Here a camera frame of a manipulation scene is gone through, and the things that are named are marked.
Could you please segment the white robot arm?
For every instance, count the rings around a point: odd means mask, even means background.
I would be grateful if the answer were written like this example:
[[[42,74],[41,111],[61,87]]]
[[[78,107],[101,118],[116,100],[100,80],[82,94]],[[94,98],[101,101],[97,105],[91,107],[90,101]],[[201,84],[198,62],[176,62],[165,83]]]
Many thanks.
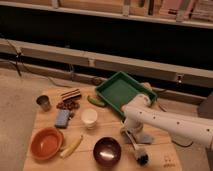
[[[131,133],[143,135],[144,124],[174,133],[213,150],[213,120],[162,112],[150,108],[151,101],[144,94],[136,95],[122,106],[124,127]]]

